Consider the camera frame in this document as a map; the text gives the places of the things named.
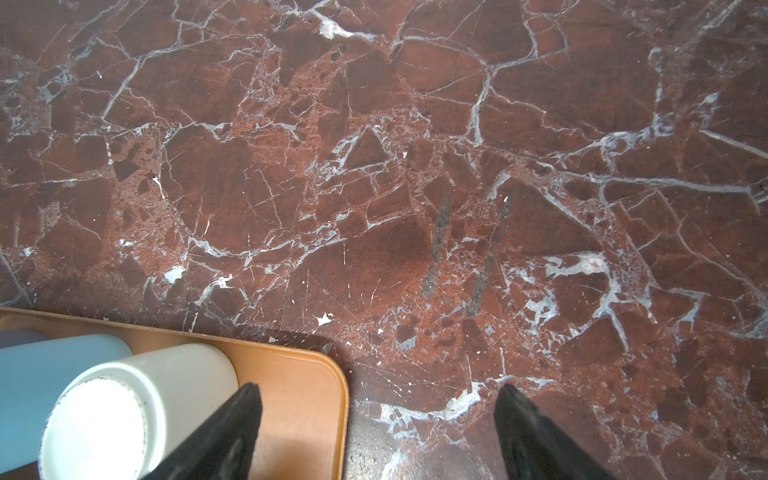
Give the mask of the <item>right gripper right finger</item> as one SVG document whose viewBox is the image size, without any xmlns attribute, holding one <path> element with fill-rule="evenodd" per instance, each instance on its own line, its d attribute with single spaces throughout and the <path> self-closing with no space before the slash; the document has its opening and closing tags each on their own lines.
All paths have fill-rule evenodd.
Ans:
<svg viewBox="0 0 768 480">
<path fill-rule="evenodd" d="M 512 385 L 498 393 L 494 424 L 510 479 L 613 477 Z"/>
</svg>

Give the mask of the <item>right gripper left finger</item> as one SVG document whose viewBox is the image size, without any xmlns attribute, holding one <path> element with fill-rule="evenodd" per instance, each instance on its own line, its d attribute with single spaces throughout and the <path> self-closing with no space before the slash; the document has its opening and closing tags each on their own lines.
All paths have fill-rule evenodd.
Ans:
<svg viewBox="0 0 768 480">
<path fill-rule="evenodd" d="M 259 387 L 244 384 L 144 479 L 248 478 L 262 414 Z"/>
</svg>

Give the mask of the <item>cream white mug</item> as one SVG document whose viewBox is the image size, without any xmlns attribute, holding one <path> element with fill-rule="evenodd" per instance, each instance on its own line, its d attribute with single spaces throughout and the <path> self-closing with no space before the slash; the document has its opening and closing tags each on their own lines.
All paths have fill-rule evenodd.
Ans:
<svg viewBox="0 0 768 480">
<path fill-rule="evenodd" d="M 96 365 L 62 392 L 42 434 L 43 479 L 140 479 L 238 389 L 218 348 L 190 343 Z"/>
</svg>

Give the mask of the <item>light blue mug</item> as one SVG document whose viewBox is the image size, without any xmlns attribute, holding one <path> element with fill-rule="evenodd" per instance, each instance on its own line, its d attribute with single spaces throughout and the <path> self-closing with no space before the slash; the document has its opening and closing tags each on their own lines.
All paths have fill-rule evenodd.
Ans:
<svg viewBox="0 0 768 480">
<path fill-rule="evenodd" d="M 1 350 L 1 472 L 37 459 L 45 422 L 66 387 L 89 368 L 130 357 L 120 338 L 95 334 Z"/>
</svg>

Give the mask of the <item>brown rectangular tray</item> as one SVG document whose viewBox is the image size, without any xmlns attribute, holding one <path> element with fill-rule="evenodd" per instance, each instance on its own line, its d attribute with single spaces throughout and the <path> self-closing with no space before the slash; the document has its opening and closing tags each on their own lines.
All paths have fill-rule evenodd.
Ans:
<svg viewBox="0 0 768 480">
<path fill-rule="evenodd" d="M 35 329 L 51 338 L 111 334 L 135 353 L 202 342 L 232 362 L 239 383 L 259 386 L 264 413 L 252 479 L 340 479 L 350 406 L 342 369 L 318 352 L 4 307 L 1 328 Z"/>
</svg>

